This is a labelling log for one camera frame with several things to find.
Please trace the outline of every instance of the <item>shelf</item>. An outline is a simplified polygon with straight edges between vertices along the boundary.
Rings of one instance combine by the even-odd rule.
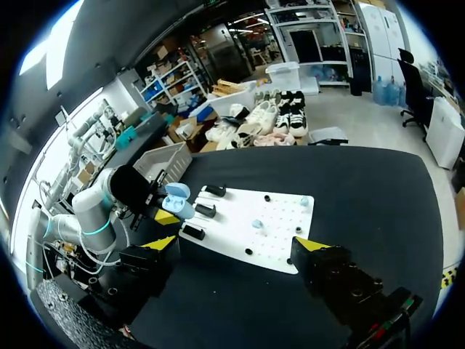
[[[319,81],[319,85],[326,86],[349,86],[349,83],[346,81]]]
[[[190,92],[190,91],[192,91],[193,89],[198,89],[198,88],[200,88],[200,85],[192,86],[192,87],[190,87],[190,88],[188,88],[188,89],[185,89],[184,91],[181,91],[181,92],[178,93],[177,95],[173,95],[173,98],[176,98],[176,96],[180,96],[180,95],[182,95],[183,93]]]
[[[330,19],[308,19],[308,20],[293,20],[291,22],[284,22],[274,24],[275,27],[284,27],[287,25],[299,25],[299,24],[308,24],[308,23],[338,23],[338,20],[330,20]]]
[[[178,64],[177,66],[175,66],[174,68],[172,68],[170,71],[168,71],[168,73],[165,73],[164,75],[162,75],[160,77],[160,79],[163,79],[163,78],[166,78],[169,74],[171,74],[172,72],[174,72],[176,69],[180,68],[182,65],[186,64],[187,61],[184,61],[184,62],[181,62],[180,64]]]
[[[324,60],[323,62],[309,62],[309,63],[299,63],[300,65],[323,65],[323,64],[332,64],[332,65],[347,65],[345,60]]]
[[[364,33],[353,33],[353,32],[350,32],[350,31],[345,31],[345,33],[347,35],[365,36]]]
[[[146,100],[145,102],[146,103],[149,103],[149,102],[152,102],[154,99],[156,99],[159,95],[161,95],[162,93],[164,93],[163,90],[161,90],[160,92],[158,92],[156,95],[153,95],[149,100]]]
[[[269,9],[267,13],[275,14],[280,12],[302,10],[302,9],[330,9],[331,5],[307,5],[307,6],[290,6],[290,7],[281,7],[279,9]]]
[[[152,82],[150,82],[146,87],[144,87],[143,89],[141,89],[139,92],[140,93],[144,93],[145,91],[147,91],[149,89],[149,87],[151,87],[152,85],[154,85],[154,83],[156,83],[158,80],[157,78],[154,78]]]
[[[348,13],[348,12],[337,12],[337,14],[339,16],[353,16],[353,17],[357,17],[357,15],[355,13]]]
[[[166,87],[166,89],[171,89],[174,85],[178,85],[179,82],[181,81],[184,81],[185,79],[187,79],[188,77],[190,76],[193,76],[194,74],[192,73],[188,73],[187,75],[184,75],[182,78],[180,78],[179,80],[176,80],[175,82],[173,82],[172,84],[168,85]]]

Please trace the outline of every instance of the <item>white refrigerator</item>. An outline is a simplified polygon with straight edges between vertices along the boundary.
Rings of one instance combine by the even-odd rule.
[[[362,2],[358,6],[371,48],[374,79],[380,76],[390,81],[394,76],[395,81],[403,85],[405,79],[397,59],[400,58],[399,48],[404,49],[405,45],[396,15]]]

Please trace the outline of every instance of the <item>white pegboard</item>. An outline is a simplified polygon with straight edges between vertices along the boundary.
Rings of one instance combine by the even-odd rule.
[[[227,188],[226,195],[220,198],[204,189],[195,203],[207,207],[215,205],[217,214],[208,218],[196,212],[194,218],[183,223],[182,228],[186,224],[202,228],[206,233],[202,241],[182,231],[181,237],[243,262],[297,274],[297,269],[289,265],[287,259],[291,256],[292,237],[308,238],[310,234],[313,197]],[[264,200],[266,195],[270,197],[269,202]],[[300,204],[304,197],[308,199],[307,206]],[[254,228],[254,220],[260,220],[263,228]],[[300,234],[296,233],[297,227],[302,229]],[[251,249],[252,254],[246,254],[246,249]]]

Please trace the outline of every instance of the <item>yellow triangle marker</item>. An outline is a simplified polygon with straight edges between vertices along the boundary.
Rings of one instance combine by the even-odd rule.
[[[155,214],[155,220],[162,225],[178,223],[180,220],[172,213],[159,209]]]
[[[148,244],[142,245],[141,247],[150,247],[151,249],[157,249],[158,251],[163,250],[166,248],[170,243],[176,238],[175,235],[168,236],[167,238],[162,238],[161,240],[157,240],[154,242],[150,242]]]
[[[299,238],[298,236],[296,236],[296,239],[303,247],[308,249],[310,252],[315,251],[317,249],[321,249],[322,247],[331,247],[329,245],[320,244],[319,242]]]

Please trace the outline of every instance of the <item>blue water bottle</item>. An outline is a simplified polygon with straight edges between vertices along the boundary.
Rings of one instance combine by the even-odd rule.
[[[385,104],[385,86],[381,77],[378,76],[378,81],[373,82],[373,100],[378,105]]]
[[[406,94],[407,94],[407,88],[404,82],[403,86],[400,87],[400,92],[399,92],[399,105],[402,108],[407,108],[407,102],[405,101]]]
[[[394,81],[394,76],[391,76],[391,83],[386,88],[386,104],[397,105],[399,104],[399,86]]]

